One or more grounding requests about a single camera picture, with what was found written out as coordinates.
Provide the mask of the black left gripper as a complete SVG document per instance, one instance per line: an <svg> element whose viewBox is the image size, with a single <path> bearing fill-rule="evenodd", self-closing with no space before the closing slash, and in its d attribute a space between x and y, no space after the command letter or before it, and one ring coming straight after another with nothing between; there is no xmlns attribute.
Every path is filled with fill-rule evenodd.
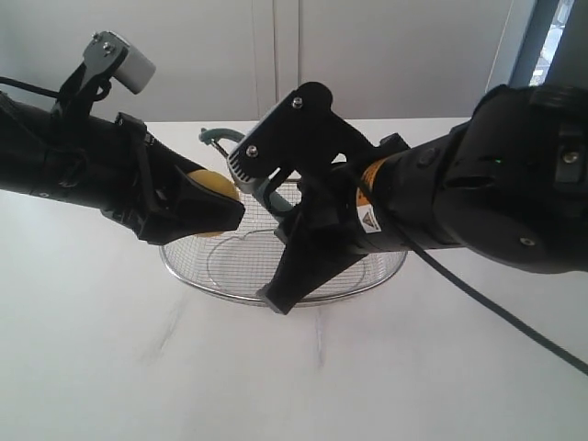
<svg viewBox="0 0 588 441"><path fill-rule="evenodd" d="M117 115L116 134L127 154L114 201L102 214L149 244L236 230L244 205L235 184L161 143L146 124Z"/></svg>

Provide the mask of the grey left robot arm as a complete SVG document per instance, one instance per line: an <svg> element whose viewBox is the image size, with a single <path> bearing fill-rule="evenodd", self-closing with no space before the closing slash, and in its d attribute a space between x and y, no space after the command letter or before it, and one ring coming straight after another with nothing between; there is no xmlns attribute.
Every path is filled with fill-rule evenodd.
<svg viewBox="0 0 588 441"><path fill-rule="evenodd" d="M1 188L97 209L146 243L239 227L243 203L194 180L202 168L130 115L69 125L1 95Z"/></svg>

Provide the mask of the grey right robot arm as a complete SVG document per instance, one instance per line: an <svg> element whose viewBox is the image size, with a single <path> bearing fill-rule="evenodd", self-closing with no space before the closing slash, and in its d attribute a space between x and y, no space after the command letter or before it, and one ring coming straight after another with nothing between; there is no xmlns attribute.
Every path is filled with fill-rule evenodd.
<svg viewBox="0 0 588 441"><path fill-rule="evenodd" d="M539 274L587 267L587 93L562 85L494 88L471 118L411 147L369 142L306 84L262 132L300 174L285 249L257 293L286 314L376 253L465 247Z"/></svg>

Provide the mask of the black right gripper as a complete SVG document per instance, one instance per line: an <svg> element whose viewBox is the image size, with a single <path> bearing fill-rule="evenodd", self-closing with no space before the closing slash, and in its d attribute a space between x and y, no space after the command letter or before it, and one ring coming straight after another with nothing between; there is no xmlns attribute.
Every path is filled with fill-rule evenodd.
<svg viewBox="0 0 588 441"><path fill-rule="evenodd" d="M384 164L408 149L400 136L390 135L378 146L368 143L343 162L329 164L319 178L299 181L301 201L274 231L284 250L274 275L259 289L266 306L287 314L368 254L409 249L384 218L384 208L363 192L365 187L374 194Z"/></svg>

